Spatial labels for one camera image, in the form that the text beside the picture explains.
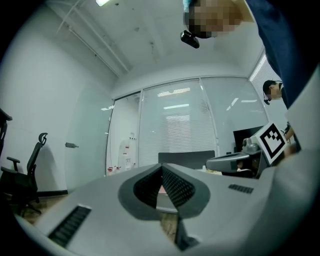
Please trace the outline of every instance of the person's arm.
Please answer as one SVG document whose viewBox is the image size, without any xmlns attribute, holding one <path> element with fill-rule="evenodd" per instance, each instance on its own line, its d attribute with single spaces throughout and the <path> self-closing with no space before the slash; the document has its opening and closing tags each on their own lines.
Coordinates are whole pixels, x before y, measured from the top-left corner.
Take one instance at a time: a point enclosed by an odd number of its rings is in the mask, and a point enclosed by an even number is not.
<svg viewBox="0 0 320 256">
<path fill-rule="evenodd" d="M 295 134 L 294 130 L 292 129 L 292 127 L 290 127 L 284 137 L 288 141 L 294 134 Z"/>
</svg>

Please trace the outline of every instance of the door handle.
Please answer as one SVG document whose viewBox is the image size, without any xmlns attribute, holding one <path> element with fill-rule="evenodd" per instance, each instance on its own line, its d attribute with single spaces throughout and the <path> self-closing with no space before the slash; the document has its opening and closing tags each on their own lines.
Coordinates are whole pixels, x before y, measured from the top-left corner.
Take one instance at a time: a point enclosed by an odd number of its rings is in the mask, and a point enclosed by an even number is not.
<svg viewBox="0 0 320 256">
<path fill-rule="evenodd" d="M 77 146 L 77 145 L 74 144 L 74 143 L 66 142 L 64 145 L 65 145 L 66 148 L 71 148 L 71 149 L 79 148 L 79 146 Z"/>
</svg>

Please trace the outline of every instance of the chair armrest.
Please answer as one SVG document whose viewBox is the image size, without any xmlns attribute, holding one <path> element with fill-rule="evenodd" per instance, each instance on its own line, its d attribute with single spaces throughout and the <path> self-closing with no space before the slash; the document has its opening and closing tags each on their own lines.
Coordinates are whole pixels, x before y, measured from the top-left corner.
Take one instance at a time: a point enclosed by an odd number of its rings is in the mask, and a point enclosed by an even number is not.
<svg viewBox="0 0 320 256">
<path fill-rule="evenodd" d="M 18 174 L 17 171 L 11 170 L 11 169 L 8 169 L 8 168 L 5 168 L 5 167 L 1 167 L 1 171 L 5 172 L 5 173 L 10 173 L 10 174 Z"/>
<path fill-rule="evenodd" d="M 8 159 L 8 160 L 10 160 L 10 161 L 12 161 L 12 162 L 16 162 L 16 163 L 20 164 L 20 160 L 15 159 L 15 158 L 12 158 L 12 157 L 10 157 L 10 156 L 8 156 L 6 159 Z"/>
</svg>

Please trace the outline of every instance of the black vent slot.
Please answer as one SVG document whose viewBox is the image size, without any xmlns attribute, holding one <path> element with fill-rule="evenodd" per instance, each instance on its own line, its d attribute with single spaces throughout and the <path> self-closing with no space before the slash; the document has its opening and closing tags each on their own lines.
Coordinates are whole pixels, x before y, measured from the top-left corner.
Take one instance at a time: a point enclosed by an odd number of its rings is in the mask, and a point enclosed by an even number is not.
<svg viewBox="0 0 320 256">
<path fill-rule="evenodd" d="M 229 185 L 229 189 L 236 190 L 236 191 L 243 192 L 243 193 L 247 193 L 247 194 L 251 194 L 252 191 L 254 190 L 252 187 L 240 186 L 237 184 Z"/>
<path fill-rule="evenodd" d="M 163 187 L 175 207 L 182 206 L 194 194 L 195 186 L 164 166 L 162 167 Z"/>
<path fill-rule="evenodd" d="M 141 202 L 144 202 L 152 208 L 156 208 L 158 192 L 161 185 L 162 171 L 160 167 L 134 184 L 133 192 Z"/>
<path fill-rule="evenodd" d="M 66 247 L 90 212 L 90 208 L 77 206 L 60 225 L 55 228 L 49 235 L 49 238 L 58 245 Z"/>
</svg>

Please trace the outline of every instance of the office chair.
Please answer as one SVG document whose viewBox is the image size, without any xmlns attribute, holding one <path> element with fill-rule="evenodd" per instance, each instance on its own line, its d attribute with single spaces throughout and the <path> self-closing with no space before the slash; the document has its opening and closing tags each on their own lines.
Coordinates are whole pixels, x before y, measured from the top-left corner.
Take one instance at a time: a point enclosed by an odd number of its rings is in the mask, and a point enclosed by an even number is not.
<svg viewBox="0 0 320 256">
<path fill-rule="evenodd" d="M 8 160 L 13 162 L 14 170 L 1 167 L 3 174 L 0 178 L 0 190 L 4 193 L 12 195 L 10 204 L 18 205 L 18 214 L 21 215 L 23 207 L 27 205 L 30 209 L 41 214 L 41 211 L 35 209 L 30 201 L 35 200 L 39 203 L 37 196 L 37 182 L 35 178 L 36 160 L 40 149 L 46 144 L 48 133 L 41 133 L 38 137 L 39 142 L 34 146 L 32 155 L 26 165 L 27 175 L 18 172 L 17 164 L 20 163 L 18 159 L 7 157 Z"/>
<path fill-rule="evenodd" d="M 11 121 L 12 117 L 9 116 L 7 113 L 5 113 L 1 108 L 0 108 L 0 157 L 2 153 L 2 149 L 4 148 L 4 143 L 5 143 L 5 136 L 7 132 L 7 121 Z"/>
</svg>

